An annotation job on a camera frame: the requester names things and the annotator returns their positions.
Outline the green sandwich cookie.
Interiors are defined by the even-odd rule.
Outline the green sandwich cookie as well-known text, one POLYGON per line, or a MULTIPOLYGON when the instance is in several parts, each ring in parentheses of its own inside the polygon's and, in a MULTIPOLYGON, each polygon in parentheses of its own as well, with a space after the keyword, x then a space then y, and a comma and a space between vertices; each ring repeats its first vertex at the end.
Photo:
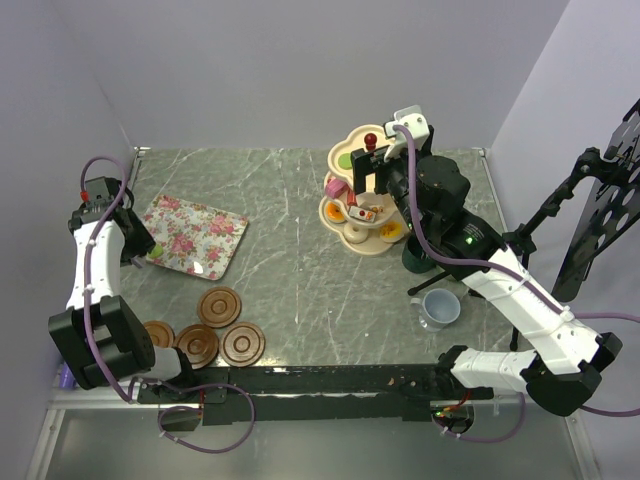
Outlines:
POLYGON ((149 259, 156 259, 163 254, 163 248, 160 244, 156 244, 153 249, 147 254, 149 259))
POLYGON ((342 154, 338 158, 338 166, 345 170, 350 170, 352 168, 351 155, 346 153, 342 154))

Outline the dark green teacup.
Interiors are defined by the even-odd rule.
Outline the dark green teacup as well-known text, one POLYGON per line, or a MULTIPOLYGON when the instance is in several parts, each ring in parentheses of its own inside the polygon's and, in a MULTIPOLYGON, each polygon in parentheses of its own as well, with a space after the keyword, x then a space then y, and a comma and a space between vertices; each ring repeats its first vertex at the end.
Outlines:
POLYGON ((425 274, 437 267, 415 237, 407 239, 403 247, 401 260, 404 268, 414 274, 425 274))

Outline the white toy cake slice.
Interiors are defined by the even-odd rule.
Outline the white toy cake slice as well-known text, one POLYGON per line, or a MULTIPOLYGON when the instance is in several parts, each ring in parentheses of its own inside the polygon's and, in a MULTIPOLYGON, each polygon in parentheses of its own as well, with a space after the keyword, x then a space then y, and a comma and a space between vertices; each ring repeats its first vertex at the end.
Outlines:
POLYGON ((376 221, 377 212, 357 205, 350 205, 348 215, 361 222, 373 223, 376 221))

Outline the cream toy donut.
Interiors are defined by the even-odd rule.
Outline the cream toy donut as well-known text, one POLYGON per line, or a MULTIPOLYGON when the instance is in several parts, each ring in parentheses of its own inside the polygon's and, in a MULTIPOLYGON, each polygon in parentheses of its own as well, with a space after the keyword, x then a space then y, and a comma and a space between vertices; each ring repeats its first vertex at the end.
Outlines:
POLYGON ((369 230, 367 228, 361 228, 347 223, 343 229, 343 235, 347 242, 350 244, 361 244, 367 240, 369 230))

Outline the pink toy cake slice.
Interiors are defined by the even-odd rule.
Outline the pink toy cake slice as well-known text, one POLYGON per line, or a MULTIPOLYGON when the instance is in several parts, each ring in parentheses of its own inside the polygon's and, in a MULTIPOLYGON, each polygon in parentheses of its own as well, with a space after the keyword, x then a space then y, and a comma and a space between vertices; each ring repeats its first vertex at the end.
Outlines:
POLYGON ((347 189, 348 184, 338 178, 330 179, 325 185, 325 195, 331 199, 339 198, 347 189))

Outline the orange toy tart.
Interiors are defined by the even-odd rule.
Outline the orange toy tart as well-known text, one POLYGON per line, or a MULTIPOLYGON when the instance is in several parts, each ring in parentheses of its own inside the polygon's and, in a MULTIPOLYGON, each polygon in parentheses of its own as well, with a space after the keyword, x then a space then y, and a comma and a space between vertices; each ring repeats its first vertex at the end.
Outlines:
POLYGON ((342 224, 345 222, 345 216, 338 204, 327 202, 324 208, 326 219, 333 224, 342 224))

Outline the light blue mug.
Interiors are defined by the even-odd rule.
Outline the light blue mug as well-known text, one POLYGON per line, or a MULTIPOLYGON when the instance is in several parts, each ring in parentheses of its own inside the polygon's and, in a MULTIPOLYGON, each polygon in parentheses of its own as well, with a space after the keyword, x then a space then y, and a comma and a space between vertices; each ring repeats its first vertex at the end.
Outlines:
POLYGON ((411 307, 418 315, 419 324, 429 332, 438 332, 460 315, 461 305, 458 297, 446 289, 433 289, 422 297, 413 297, 411 307))

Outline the brown wooden coaster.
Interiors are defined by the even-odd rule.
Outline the brown wooden coaster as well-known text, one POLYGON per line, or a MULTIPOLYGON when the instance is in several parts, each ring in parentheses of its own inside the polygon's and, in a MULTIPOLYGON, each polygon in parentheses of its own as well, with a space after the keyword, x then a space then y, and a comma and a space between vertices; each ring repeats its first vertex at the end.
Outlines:
POLYGON ((224 333, 220 344, 220 355, 230 366, 248 367, 261 358, 265 346, 264 333, 257 325, 240 322, 224 333))
POLYGON ((143 324, 154 346, 170 348, 174 345, 175 334, 172 327, 163 321, 148 321, 143 324))
POLYGON ((219 352, 219 339, 215 331, 204 324, 194 324, 181 330, 174 340, 194 370, 209 366, 219 352))
POLYGON ((238 319, 242 301, 238 293, 229 287, 214 287, 199 299, 196 312, 200 321, 211 328, 224 328, 238 319))

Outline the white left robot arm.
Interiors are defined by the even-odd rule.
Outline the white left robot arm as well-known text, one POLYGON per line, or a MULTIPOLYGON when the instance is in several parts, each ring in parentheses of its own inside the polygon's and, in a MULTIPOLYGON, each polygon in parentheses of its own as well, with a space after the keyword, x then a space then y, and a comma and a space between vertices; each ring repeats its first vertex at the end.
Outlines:
POLYGON ((152 235, 112 177, 84 183, 69 230, 76 245, 74 285, 65 310, 49 318, 49 334, 77 384, 91 390, 139 378, 161 382, 176 402, 193 397, 197 377, 185 353, 156 347, 121 295, 121 268, 153 252, 152 235))

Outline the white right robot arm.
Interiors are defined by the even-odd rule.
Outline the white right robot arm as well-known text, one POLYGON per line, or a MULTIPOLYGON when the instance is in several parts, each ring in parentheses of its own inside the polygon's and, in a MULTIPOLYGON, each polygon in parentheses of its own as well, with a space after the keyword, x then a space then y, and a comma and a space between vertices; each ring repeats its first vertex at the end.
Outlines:
POLYGON ((416 147, 406 125, 388 132, 392 144, 380 147, 368 133, 363 148, 351 152, 354 191, 364 192, 374 176, 375 193, 391 196, 425 254, 531 344, 524 352, 450 348, 439 360, 439 392, 454 399, 468 389, 512 390, 562 417, 584 408, 621 340, 583 324, 531 277, 501 234, 465 208, 470 182, 455 161, 433 155, 428 139, 416 147))

